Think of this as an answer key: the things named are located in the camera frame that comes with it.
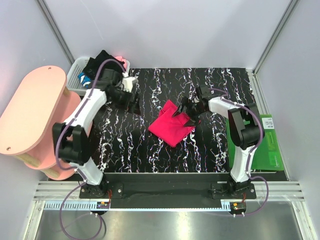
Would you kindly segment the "pink red t shirt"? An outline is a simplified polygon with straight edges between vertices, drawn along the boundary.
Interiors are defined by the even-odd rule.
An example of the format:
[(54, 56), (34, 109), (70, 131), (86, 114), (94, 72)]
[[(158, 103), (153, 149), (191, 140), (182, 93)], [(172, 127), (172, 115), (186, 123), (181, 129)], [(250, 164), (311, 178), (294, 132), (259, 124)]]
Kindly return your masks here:
[(177, 109), (178, 107), (168, 100), (160, 110), (158, 118), (148, 127), (152, 134), (173, 148), (195, 128), (195, 126), (184, 126), (190, 120), (184, 112), (172, 117)]

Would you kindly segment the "green cutting mat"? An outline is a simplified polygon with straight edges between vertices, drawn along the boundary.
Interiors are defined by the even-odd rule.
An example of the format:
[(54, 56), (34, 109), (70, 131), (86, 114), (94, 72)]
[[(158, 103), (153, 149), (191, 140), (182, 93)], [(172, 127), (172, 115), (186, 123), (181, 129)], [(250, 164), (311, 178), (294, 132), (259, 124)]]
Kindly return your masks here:
[(276, 130), (271, 114), (260, 115), (265, 136), (256, 149), (252, 160), (253, 171), (283, 171), (284, 165), (281, 157)]

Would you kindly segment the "right small controller board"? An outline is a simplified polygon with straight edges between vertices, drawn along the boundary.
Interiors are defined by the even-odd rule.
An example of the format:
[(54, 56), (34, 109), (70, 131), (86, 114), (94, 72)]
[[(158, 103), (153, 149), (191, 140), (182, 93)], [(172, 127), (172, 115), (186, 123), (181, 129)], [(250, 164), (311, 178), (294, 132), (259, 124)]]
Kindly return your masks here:
[(233, 202), (231, 204), (231, 210), (233, 211), (246, 211), (247, 204), (245, 202)]

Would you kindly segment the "blue white garment in basket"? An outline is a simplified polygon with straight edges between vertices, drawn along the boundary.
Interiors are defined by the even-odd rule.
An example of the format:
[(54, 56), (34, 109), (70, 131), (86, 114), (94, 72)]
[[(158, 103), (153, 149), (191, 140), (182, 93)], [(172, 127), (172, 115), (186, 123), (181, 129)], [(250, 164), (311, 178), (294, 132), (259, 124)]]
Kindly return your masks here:
[(78, 76), (77, 76), (79, 83), (81, 84), (81, 86), (85, 89), (91, 89), (92, 88), (92, 83), (93, 81), (86, 76), (83, 72), (81, 72)]

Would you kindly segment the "pink three tier shelf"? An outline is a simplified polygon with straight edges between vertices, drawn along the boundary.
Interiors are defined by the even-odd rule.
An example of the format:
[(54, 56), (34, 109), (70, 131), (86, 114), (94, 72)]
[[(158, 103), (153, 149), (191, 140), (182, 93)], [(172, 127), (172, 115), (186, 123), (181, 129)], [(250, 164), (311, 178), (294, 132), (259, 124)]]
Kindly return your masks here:
[(56, 181), (75, 173), (56, 164), (53, 143), (53, 125), (63, 123), (81, 102), (66, 84), (67, 75), (58, 66), (34, 69), (23, 78), (0, 117), (1, 154), (13, 156)]

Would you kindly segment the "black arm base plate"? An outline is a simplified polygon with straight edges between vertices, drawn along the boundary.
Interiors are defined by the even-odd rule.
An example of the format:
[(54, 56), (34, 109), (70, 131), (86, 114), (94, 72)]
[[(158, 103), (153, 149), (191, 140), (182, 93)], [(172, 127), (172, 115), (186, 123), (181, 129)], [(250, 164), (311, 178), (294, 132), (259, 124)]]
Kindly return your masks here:
[(243, 191), (227, 191), (228, 173), (104, 173), (103, 193), (83, 187), (81, 199), (103, 199), (111, 190), (111, 202), (171, 203), (196, 206), (240, 199)]

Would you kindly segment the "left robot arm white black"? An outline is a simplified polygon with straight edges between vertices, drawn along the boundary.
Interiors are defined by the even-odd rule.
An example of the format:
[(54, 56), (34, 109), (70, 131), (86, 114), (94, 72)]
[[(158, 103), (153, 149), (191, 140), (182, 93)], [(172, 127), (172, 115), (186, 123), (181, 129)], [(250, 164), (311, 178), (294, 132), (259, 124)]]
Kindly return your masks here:
[(138, 79), (129, 76), (126, 71), (118, 73), (105, 69), (102, 77), (93, 81), (74, 112), (63, 123), (55, 123), (52, 127), (56, 164), (64, 171), (78, 172), (84, 182), (91, 185), (90, 192), (97, 198), (103, 198), (108, 193), (108, 186), (92, 159), (89, 128), (107, 102), (140, 115), (140, 97), (138, 93), (133, 93), (137, 83)]

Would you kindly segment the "left aluminium frame post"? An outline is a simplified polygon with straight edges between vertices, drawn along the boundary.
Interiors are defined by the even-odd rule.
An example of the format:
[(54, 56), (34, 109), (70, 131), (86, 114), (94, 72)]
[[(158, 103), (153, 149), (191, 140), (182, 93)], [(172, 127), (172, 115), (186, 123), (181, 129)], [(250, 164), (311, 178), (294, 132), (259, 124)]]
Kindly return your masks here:
[(72, 65), (75, 61), (75, 58), (65, 40), (63, 37), (60, 28), (49, 8), (45, 0), (35, 0), (37, 3), (41, 13), (43, 14), (45, 20), (47, 21), (48, 26), (50, 27), (53, 35), (55, 36), (60, 48), (62, 49), (62, 52), (64, 53), (67, 61)]

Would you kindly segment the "white plastic laundry basket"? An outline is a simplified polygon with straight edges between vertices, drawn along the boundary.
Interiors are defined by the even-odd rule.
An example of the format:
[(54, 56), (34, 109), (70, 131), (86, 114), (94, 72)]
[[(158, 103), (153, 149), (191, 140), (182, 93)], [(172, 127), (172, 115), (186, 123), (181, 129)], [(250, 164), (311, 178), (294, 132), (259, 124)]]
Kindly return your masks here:
[(77, 93), (79, 96), (86, 95), (87, 91), (90, 89), (100, 89), (102, 91), (106, 91), (108, 87), (110, 86), (119, 86), (120, 82), (123, 79), (123, 73), (129, 72), (129, 62), (126, 60), (127, 66), (126, 70), (122, 73), (118, 73), (115, 70), (112, 69), (105, 69), (103, 71), (102, 77), (99, 78), (100, 72), (103, 68), (103, 66), (109, 62), (113, 61), (113, 59), (105, 60), (99, 67), (98, 72), (95, 76), (95, 79), (92, 81), (92, 86), (90, 89), (85, 89), (81, 86), (78, 75), (83, 72), (83, 69), (86, 67), (90, 57), (79, 57), (75, 60), (75, 62), (72, 64), (68, 74), (67, 74), (67, 85), (66, 87), (72, 91)]

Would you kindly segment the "aluminium frame post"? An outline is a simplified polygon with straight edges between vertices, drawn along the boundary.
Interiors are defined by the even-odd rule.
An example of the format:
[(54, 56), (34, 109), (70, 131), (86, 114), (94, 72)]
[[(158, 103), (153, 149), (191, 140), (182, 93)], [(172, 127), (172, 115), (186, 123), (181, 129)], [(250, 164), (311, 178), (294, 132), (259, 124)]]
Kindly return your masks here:
[(45, 20), (47, 21), (48, 26), (50, 27), (53, 35), (55, 36), (60, 48), (62, 49), (62, 52), (64, 53), (67, 61), (72, 65), (75, 61), (75, 58), (65, 40), (63, 37), (60, 28), (49, 8), (45, 0), (35, 0), (37, 3), (41, 13), (43, 14)]
[(275, 45), (276, 41), (278, 40), (280, 34), (282, 33), (283, 29), (285, 28), (287, 22), (289, 21), (291, 15), (295, 11), (298, 3), (300, 0), (290, 0), (284, 13), (282, 14), (275, 30), (273, 31), (266, 47), (264, 48), (260, 58), (258, 59), (257, 64), (252, 69), (252, 73), (256, 75), (259, 70), (261, 69), (262, 65), (264, 64), (265, 60), (267, 59), (269, 53), (271, 52), (273, 46)]

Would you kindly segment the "small controller board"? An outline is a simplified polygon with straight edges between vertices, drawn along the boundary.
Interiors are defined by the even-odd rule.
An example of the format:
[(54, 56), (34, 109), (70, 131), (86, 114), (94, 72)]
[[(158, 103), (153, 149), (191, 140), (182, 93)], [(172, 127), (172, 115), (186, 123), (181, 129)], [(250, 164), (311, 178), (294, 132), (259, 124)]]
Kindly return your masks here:
[(245, 202), (233, 202), (231, 204), (231, 210), (233, 211), (246, 211), (247, 204)]
[(98, 201), (96, 204), (97, 209), (109, 209), (110, 201)]

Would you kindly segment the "aluminium rail front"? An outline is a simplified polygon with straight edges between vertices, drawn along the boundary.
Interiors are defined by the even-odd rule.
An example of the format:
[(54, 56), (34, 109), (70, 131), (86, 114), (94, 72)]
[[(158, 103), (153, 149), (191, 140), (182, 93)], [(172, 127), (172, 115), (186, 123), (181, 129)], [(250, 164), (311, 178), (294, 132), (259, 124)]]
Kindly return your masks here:
[[(268, 200), (274, 202), (303, 202), (304, 196), (297, 181), (269, 181), (268, 187), (262, 181), (253, 182), (254, 193), (261, 201), (269, 189)], [(75, 181), (40, 181), (35, 191), (34, 200), (61, 200), (78, 186)]]

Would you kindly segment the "light pink garment in basket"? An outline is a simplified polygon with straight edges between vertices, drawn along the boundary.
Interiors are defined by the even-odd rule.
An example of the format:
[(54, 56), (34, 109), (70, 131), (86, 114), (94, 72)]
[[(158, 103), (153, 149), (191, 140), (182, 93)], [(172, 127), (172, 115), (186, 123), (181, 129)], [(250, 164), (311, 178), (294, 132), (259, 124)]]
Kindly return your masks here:
[(127, 61), (125, 58), (123, 58), (122, 56), (116, 56), (115, 57), (119, 62), (121, 62), (121, 64), (123, 65), (123, 67), (126, 69), (127, 68)]

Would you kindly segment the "black marble pattern mat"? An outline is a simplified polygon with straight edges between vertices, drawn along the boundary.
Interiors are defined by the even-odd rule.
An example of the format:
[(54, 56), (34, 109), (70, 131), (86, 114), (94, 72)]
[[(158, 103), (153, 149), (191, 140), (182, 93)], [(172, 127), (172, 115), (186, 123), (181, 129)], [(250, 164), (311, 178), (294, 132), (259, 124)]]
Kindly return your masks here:
[(92, 158), (105, 173), (224, 173), (233, 164), (228, 120), (206, 112), (201, 123), (175, 147), (149, 131), (167, 101), (178, 105), (198, 86), (227, 92), (239, 104), (255, 102), (245, 68), (133, 68), (138, 79), (139, 115), (110, 102), (100, 108), (89, 135)]

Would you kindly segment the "black t shirt in basket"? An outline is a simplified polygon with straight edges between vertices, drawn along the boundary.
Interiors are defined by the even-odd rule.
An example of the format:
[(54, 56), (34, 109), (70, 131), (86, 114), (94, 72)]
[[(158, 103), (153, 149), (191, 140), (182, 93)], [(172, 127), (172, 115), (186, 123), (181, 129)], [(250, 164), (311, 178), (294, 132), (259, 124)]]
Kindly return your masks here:
[(103, 72), (105, 69), (114, 70), (119, 74), (123, 73), (126, 70), (126, 66), (125, 66), (126, 61), (123, 61), (122, 59), (119, 60), (116, 57), (107, 53), (105, 50), (102, 50), (95, 58), (92, 58), (92, 57), (89, 58), (89, 61), (85, 66), (85, 68), (82, 70), (82, 72), (86, 77), (88, 77), (90, 80), (93, 81), (97, 75), (100, 65), (105, 60), (113, 60), (113, 61), (108, 61), (107, 63), (104, 64), (102, 70), (100, 71), (99, 79), (103, 76)]

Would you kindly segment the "left small controller board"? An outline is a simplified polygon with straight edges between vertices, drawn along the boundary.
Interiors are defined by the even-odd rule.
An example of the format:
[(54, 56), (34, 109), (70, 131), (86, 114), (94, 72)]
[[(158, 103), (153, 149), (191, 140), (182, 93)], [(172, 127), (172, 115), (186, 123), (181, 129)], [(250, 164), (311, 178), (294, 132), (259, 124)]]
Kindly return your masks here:
[(97, 209), (109, 209), (110, 201), (98, 201), (96, 204)]

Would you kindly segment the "right aluminium frame post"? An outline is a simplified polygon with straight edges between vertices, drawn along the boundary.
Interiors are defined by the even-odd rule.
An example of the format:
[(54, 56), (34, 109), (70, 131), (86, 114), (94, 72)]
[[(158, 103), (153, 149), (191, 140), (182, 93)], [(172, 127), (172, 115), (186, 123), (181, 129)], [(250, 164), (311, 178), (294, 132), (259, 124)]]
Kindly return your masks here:
[(284, 13), (282, 14), (275, 30), (273, 31), (266, 47), (264, 48), (260, 58), (258, 59), (257, 64), (252, 69), (252, 73), (256, 75), (259, 70), (261, 69), (262, 65), (264, 64), (265, 60), (267, 59), (269, 53), (271, 52), (273, 46), (275, 45), (276, 41), (278, 40), (280, 34), (282, 33), (283, 29), (285, 28), (287, 22), (289, 21), (291, 15), (295, 11), (298, 3), (300, 0), (290, 0)]

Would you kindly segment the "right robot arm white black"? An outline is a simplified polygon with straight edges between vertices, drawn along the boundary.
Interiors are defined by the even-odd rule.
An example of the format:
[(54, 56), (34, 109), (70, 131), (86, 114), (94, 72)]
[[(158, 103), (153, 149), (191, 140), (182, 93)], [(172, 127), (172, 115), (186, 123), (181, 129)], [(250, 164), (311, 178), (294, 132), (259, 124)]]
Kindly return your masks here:
[(172, 116), (186, 113), (189, 120), (184, 124), (185, 127), (196, 127), (200, 123), (199, 115), (205, 112), (216, 113), (228, 119), (235, 154), (226, 190), (230, 197), (236, 199), (244, 194), (251, 183), (252, 161), (265, 131), (255, 103), (240, 104), (226, 99), (227, 95), (227, 92), (217, 88), (199, 86), (192, 98), (183, 97)]

